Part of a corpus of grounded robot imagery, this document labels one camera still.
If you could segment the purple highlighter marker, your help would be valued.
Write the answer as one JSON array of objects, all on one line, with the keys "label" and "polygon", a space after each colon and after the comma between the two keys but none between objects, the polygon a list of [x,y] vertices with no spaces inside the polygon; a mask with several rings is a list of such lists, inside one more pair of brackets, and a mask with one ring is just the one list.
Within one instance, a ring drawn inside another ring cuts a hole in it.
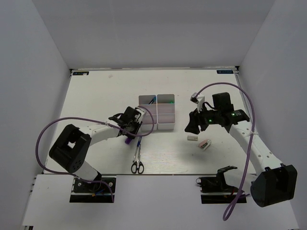
[{"label": "purple highlighter marker", "polygon": [[132,138],[126,138],[125,144],[129,145],[133,141]]}]

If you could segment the black-handled scissors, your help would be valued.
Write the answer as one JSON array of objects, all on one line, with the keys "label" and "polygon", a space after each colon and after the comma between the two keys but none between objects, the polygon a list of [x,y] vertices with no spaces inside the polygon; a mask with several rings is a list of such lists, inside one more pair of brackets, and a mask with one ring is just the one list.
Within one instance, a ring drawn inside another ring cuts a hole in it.
[{"label": "black-handled scissors", "polygon": [[144,172],[144,165],[141,161],[141,145],[136,148],[130,170],[133,174],[143,174]]}]

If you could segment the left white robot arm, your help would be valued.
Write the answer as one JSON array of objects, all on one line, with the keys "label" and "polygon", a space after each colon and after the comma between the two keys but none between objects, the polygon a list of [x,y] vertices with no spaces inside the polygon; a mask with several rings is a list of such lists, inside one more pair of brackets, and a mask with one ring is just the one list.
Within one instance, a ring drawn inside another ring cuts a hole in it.
[{"label": "left white robot arm", "polygon": [[101,187],[101,174],[85,161],[90,146],[107,140],[127,136],[134,139],[146,111],[139,107],[127,107],[124,113],[106,120],[106,124],[95,124],[79,128],[73,124],[65,126],[49,151],[49,156],[66,172],[85,179],[90,191]]}]

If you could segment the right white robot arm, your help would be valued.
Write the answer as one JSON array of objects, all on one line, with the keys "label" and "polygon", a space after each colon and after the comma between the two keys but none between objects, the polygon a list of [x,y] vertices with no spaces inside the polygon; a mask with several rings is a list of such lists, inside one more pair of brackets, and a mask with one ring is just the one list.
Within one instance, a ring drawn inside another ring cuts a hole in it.
[{"label": "right white robot arm", "polygon": [[227,92],[213,95],[214,108],[207,110],[203,95],[194,93],[190,99],[197,108],[190,112],[185,132],[199,134],[209,125],[220,125],[237,141],[249,157],[256,175],[246,176],[242,190],[251,194],[260,207],[270,206],[294,198],[297,170],[284,165],[258,134],[243,110],[235,110]]}]

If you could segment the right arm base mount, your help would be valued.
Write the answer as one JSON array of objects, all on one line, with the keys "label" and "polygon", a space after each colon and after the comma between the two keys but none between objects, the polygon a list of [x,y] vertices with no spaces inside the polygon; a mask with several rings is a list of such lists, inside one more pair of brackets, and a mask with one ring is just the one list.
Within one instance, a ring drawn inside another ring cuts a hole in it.
[{"label": "right arm base mount", "polygon": [[200,188],[203,205],[230,204],[236,197],[243,172],[236,166],[226,166],[216,174],[204,175],[196,179]]}]

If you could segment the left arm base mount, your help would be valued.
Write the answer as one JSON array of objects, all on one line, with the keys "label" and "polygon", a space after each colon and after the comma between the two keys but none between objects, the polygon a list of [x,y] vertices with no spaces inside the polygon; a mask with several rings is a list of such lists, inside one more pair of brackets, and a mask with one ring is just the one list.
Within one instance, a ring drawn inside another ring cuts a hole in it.
[{"label": "left arm base mount", "polygon": [[116,177],[102,177],[104,183],[87,183],[74,179],[70,203],[113,203],[115,199]]}]

